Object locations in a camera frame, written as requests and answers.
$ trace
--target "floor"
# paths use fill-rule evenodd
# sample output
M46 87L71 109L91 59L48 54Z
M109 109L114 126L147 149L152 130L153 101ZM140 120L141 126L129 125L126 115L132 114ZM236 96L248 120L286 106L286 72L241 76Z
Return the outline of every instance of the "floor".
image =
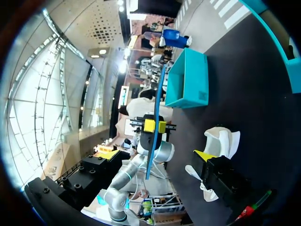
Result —
M204 2L208 11L214 5ZM220 200L205 202L200 182L185 171L185 165L191 164L192 151L204 150L207 129L219 124L241 132L233 165L255 187L266 185L277 189L269 213L281 210L287 197L295 195L296 178L301 173L301 95L292 94L285 65L274 42L253 15L216 39L211 47L202 46L203 43L198 47L208 48L205 54L209 104L174 109L173 124L177 130L171 134L170 142L175 146L175 153L167 165L190 218L195 225L202 226L225 225L231 213ZM274 215L278 221L283 220L281 217L281 214Z
M250 14L238 0L184 0L175 28L191 35L191 49L204 53ZM182 52L174 49L175 59Z

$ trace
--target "ceiling light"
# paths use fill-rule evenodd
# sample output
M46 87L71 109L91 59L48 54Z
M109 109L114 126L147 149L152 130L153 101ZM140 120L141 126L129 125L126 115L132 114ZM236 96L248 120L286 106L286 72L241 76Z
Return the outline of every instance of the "ceiling light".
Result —
M106 54L106 53L107 53L107 51L105 49L102 49L102 50L99 51L99 54L101 54L101 55Z
M123 5L123 0L118 0L117 5L122 6Z
M124 74L126 71L127 71L127 60L123 60L119 65L119 72L121 74Z

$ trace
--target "black machine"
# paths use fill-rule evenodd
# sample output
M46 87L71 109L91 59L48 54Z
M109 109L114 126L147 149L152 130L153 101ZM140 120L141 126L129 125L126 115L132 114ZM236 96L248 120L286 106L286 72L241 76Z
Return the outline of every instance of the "black machine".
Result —
M263 212L273 200L276 192L271 189L253 189L251 181L236 172L225 156L204 160L195 152L193 167L207 190L213 189L232 214L229 226L262 225Z
M84 158L75 172L57 182L46 177L36 178L25 186L33 207L47 225L106 225L80 211L91 204L101 189L106 189L124 159L116 153L111 159Z

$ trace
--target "cable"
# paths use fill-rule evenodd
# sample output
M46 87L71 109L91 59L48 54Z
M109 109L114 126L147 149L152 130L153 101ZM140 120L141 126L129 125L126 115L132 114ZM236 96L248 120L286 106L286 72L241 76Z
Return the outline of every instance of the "cable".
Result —
M137 194L138 191L138 172L136 173L136 191L133 194L132 198L130 198L129 202L133 200L133 198L135 197L135 195Z
M166 179L166 177L161 177L161 176L159 176L157 173L155 173L154 171L152 171L151 170L151 173L155 176L155 177L157 177L157 178L160 178L160 179Z
M147 162L147 169L146 169L146 179L148 180L150 177L150 169L151 169L151 164L153 162L153 158L154 158L154 153L155 153L155 149L156 149L156 143L157 143L157 139L158 139L158 128L159 128L159 108L160 108L160 97L161 97L161 92L162 92L162 86L163 86L163 81L164 81L164 76L165 76L165 70L166 70L166 65L163 65L163 69L162 69L162 74L160 76L160 81L158 84L158 90L157 90L157 95L156 95L156 101L155 101L155 132L154 132L154 140L153 140L153 144L152 144L152 149L151 152L149 152L148 154L148 162Z
M155 168L161 173L161 175L162 175L163 177L166 178L166 176L161 172L161 170L158 169L158 167L156 166L156 164L154 164L154 162L153 162L152 164L153 164L153 165L155 166Z

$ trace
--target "person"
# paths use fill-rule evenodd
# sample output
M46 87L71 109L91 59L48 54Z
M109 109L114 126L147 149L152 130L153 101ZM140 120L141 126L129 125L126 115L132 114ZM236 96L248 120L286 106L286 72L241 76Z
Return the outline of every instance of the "person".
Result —
M144 32L143 34L139 34L138 38L141 39L147 39L147 40L152 40L152 39L159 39L161 38L162 33L157 33L157 32Z
M146 113L154 113L155 102L148 98L141 97L131 100L128 105L123 105L119 109L119 113L128 115L131 119L143 117ZM165 102L160 102L159 115L164 118L164 121L171 122L173 109L166 107Z
M145 89L138 94L138 97L145 97L148 98L149 100L152 100L154 97L156 97L156 94L157 91L155 89ZM166 97L166 92L162 90L161 98L165 98L165 97Z

